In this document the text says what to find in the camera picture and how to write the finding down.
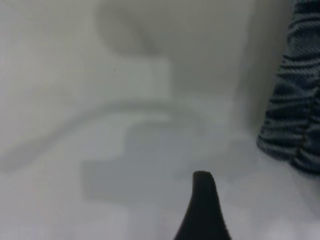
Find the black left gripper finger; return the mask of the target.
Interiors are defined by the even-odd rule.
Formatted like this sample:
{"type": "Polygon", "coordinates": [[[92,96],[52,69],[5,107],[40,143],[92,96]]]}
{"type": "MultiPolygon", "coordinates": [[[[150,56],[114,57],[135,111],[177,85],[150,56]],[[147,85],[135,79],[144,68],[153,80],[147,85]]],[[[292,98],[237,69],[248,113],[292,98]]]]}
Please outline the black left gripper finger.
{"type": "Polygon", "coordinates": [[[175,239],[231,239],[221,210],[216,183],[210,172],[193,173],[190,202],[175,239]]]}

